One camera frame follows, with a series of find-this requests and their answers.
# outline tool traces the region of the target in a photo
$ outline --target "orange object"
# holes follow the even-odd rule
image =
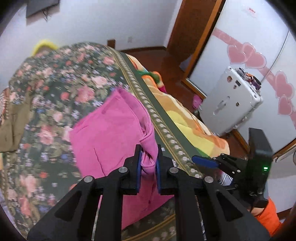
[[[270,236],[273,236],[281,225],[279,217],[276,214],[276,207],[270,198],[264,211],[255,216],[255,218],[267,229]]]

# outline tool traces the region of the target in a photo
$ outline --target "pink cloth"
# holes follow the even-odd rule
[[[136,144],[144,153],[141,187],[136,196],[123,197],[122,228],[131,225],[163,205],[172,196],[157,192],[155,164],[158,148],[150,116],[132,94],[116,89],[105,103],[79,121],[70,141],[83,176],[107,176],[133,156]]]

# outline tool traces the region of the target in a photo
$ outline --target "pink slipper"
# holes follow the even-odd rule
[[[198,95],[194,95],[193,101],[192,101],[192,107],[196,110],[201,103],[202,103],[202,99]]]

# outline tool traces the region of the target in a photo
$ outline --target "green floral fabric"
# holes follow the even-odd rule
[[[69,132],[100,107],[115,87],[127,89],[147,108],[164,155],[190,175],[201,176],[190,160],[198,154],[196,149],[173,124],[125,54],[95,43],[38,54],[27,58],[9,82],[11,103],[23,103],[27,92],[33,100],[19,149],[3,153],[4,169],[0,172],[6,205],[24,237],[81,180]],[[173,200],[122,231],[122,238],[128,240],[169,240],[174,235]]]

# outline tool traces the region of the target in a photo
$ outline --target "metal screw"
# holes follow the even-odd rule
[[[118,171],[119,171],[120,173],[125,173],[125,172],[128,171],[128,169],[127,169],[127,167],[120,167],[120,168],[118,169]]]
[[[176,167],[171,167],[171,168],[170,168],[170,172],[171,172],[171,173],[177,173],[178,171],[179,171],[179,169],[176,168]]]
[[[212,177],[210,177],[210,176],[205,177],[205,182],[206,183],[212,183],[213,181],[214,181],[214,179]]]
[[[93,177],[92,177],[92,176],[86,176],[83,180],[84,180],[86,183],[90,183],[90,182],[93,180]]]

